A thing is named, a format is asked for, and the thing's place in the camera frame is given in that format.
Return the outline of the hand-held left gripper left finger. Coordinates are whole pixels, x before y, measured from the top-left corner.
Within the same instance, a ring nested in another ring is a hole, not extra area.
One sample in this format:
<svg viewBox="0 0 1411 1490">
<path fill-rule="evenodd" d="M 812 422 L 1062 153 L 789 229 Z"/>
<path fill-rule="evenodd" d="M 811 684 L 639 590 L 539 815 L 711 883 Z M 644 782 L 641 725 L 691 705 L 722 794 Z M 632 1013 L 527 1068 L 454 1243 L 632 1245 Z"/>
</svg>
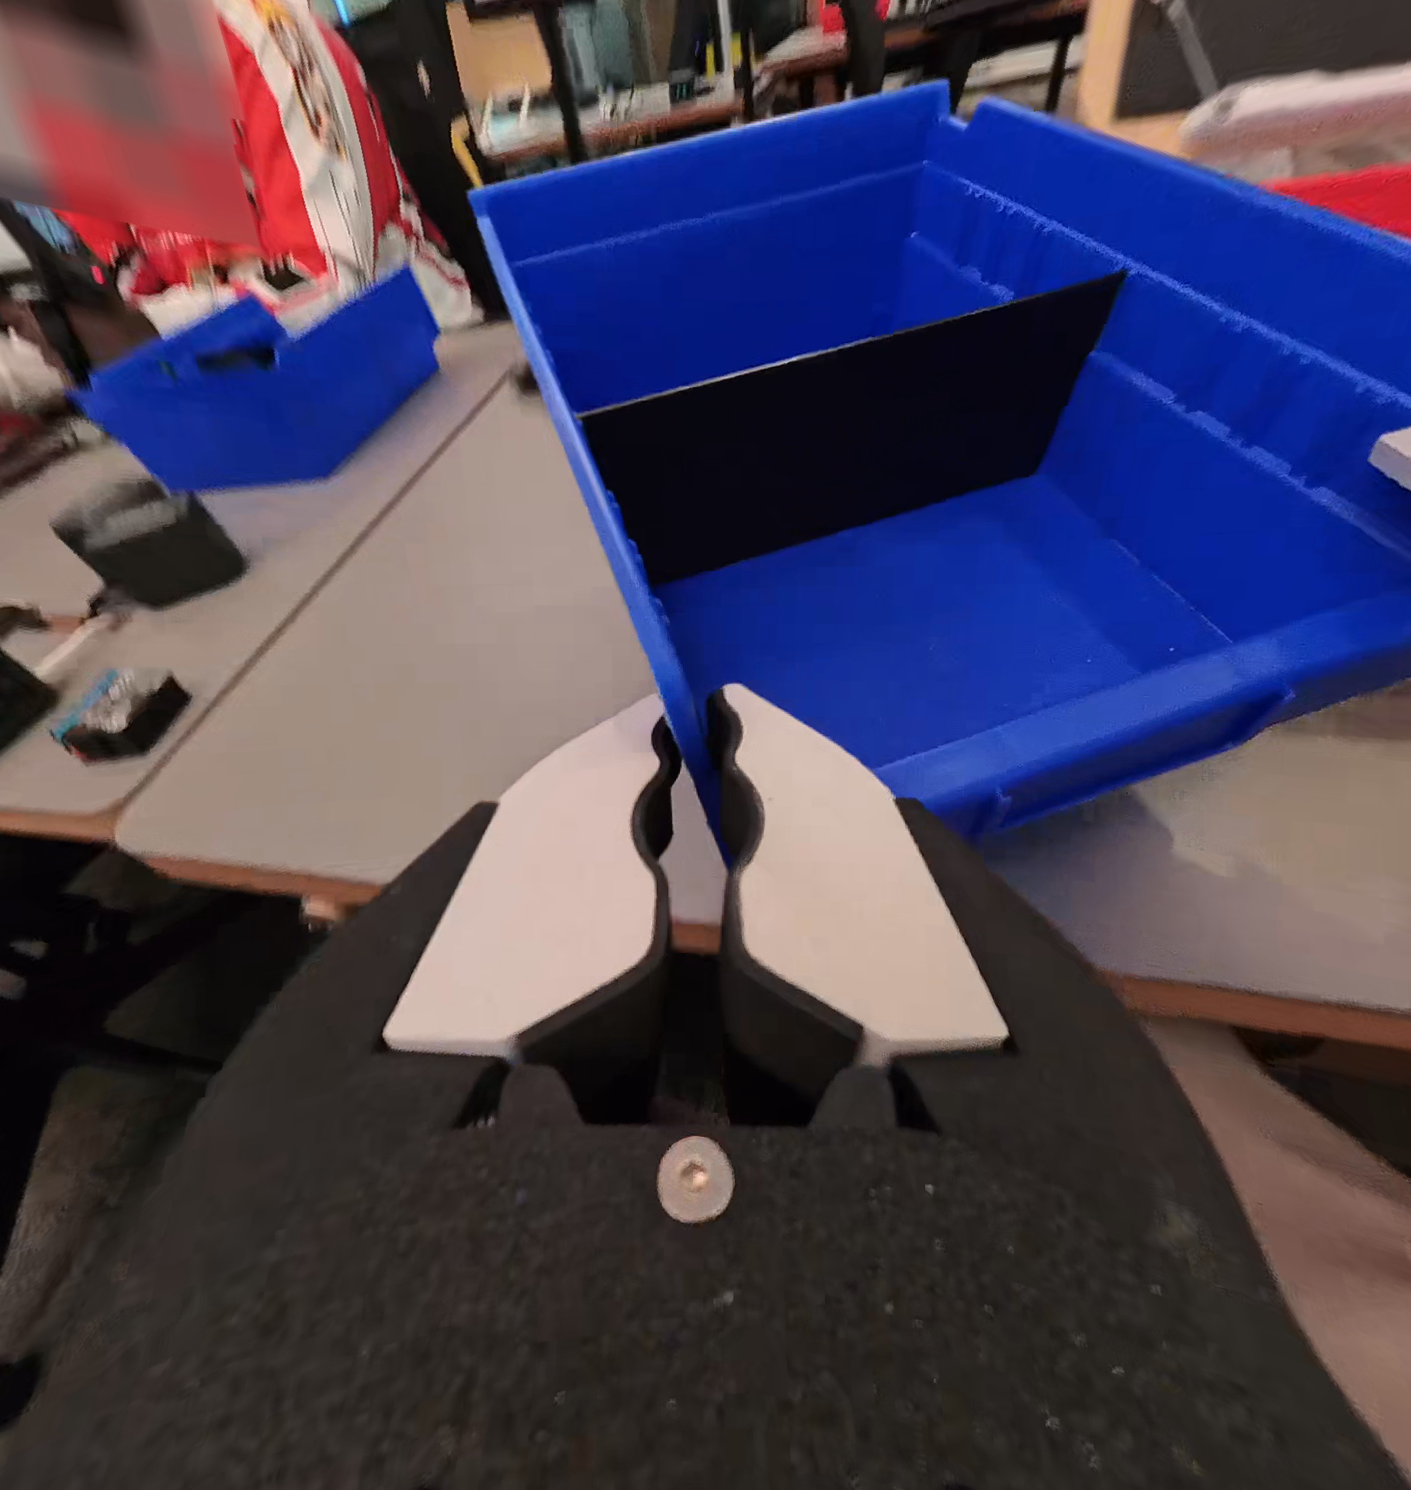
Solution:
<svg viewBox="0 0 1411 1490">
<path fill-rule="evenodd" d="M 654 1118 L 669 980 L 676 744 L 644 697 L 499 795 L 381 1033 L 502 1082 L 559 1078 L 579 1118 Z"/>
</svg>

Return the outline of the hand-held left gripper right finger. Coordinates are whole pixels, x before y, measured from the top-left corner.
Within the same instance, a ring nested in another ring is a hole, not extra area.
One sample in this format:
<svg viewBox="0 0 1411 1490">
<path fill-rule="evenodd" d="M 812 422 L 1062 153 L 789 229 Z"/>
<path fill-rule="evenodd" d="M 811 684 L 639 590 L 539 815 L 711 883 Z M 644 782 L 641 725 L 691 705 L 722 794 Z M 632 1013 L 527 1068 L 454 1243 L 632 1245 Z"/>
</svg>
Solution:
<svg viewBox="0 0 1411 1490">
<path fill-rule="evenodd" d="M 727 855 L 727 1047 L 811 1112 L 849 1070 L 1009 1042 L 902 804 L 844 745 L 742 684 L 707 700 Z"/>
</svg>

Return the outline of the red plastic bin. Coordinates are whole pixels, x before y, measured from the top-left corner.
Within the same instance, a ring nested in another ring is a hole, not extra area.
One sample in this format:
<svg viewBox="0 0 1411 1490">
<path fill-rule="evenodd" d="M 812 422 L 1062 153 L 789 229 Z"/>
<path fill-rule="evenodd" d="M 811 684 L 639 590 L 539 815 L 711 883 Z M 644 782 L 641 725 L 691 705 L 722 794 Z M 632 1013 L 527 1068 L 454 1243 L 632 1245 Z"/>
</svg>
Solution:
<svg viewBox="0 0 1411 1490">
<path fill-rule="evenodd" d="M 1411 241 L 1411 161 L 1277 178 L 1264 186 L 1274 194 Z"/>
</svg>

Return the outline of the blue plastic bin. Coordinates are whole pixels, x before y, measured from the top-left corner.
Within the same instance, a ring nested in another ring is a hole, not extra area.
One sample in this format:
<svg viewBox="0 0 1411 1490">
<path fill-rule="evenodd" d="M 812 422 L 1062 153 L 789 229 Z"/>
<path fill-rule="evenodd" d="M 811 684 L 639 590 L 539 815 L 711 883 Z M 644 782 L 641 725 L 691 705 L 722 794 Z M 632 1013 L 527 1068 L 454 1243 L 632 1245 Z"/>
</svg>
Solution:
<svg viewBox="0 0 1411 1490">
<path fill-rule="evenodd" d="M 727 684 L 979 837 L 1411 679 L 1411 241 L 937 84 L 472 204 L 711 817 Z M 1120 269 L 1035 474 L 647 584 L 584 412 Z"/>
</svg>

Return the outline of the small black tray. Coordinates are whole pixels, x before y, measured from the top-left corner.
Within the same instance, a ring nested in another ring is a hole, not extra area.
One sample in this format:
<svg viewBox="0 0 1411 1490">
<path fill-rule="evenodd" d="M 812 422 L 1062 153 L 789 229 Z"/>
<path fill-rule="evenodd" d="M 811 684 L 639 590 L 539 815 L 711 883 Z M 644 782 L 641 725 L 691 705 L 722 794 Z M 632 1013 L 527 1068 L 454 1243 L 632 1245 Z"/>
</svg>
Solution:
<svg viewBox="0 0 1411 1490">
<path fill-rule="evenodd" d="M 168 669 L 103 670 L 49 729 L 84 764 L 149 754 L 191 700 Z"/>
</svg>

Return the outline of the black divider of blue bin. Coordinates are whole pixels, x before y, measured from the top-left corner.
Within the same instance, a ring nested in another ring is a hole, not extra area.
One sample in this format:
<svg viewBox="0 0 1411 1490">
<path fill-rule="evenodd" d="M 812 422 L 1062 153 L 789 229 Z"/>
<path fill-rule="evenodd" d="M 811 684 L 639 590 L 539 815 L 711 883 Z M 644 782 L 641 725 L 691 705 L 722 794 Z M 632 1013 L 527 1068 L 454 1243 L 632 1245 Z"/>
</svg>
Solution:
<svg viewBox="0 0 1411 1490">
<path fill-rule="evenodd" d="M 667 585 L 1035 474 L 1125 271 L 584 412 Z"/>
</svg>

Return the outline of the black board on white stand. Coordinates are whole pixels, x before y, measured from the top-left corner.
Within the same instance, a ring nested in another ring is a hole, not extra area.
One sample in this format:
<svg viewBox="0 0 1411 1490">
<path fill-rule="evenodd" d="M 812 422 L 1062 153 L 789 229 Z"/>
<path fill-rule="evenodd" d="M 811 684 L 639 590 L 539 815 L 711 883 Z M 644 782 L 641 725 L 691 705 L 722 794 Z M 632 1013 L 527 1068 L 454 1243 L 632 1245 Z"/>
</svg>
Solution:
<svg viewBox="0 0 1411 1490">
<path fill-rule="evenodd" d="M 1222 86 L 1411 61 L 1411 1 L 1087 4 L 1075 119 L 1185 158 L 1182 116 Z"/>
</svg>

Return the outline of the black box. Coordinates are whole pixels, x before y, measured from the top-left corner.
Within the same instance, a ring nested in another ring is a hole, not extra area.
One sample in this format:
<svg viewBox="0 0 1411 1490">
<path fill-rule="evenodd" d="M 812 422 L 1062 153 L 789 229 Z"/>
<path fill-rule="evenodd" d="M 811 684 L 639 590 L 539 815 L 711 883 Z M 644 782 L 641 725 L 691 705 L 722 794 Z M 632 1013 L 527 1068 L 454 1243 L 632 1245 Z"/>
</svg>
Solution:
<svg viewBox="0 0 1411 1490">
<path fill-rule="evenodd" d="M 194 492 L 119 476 L 58 511 L 53 534 L 114 597 L 163 609 L 238 582 L 248 560 Z"/>
</svg>

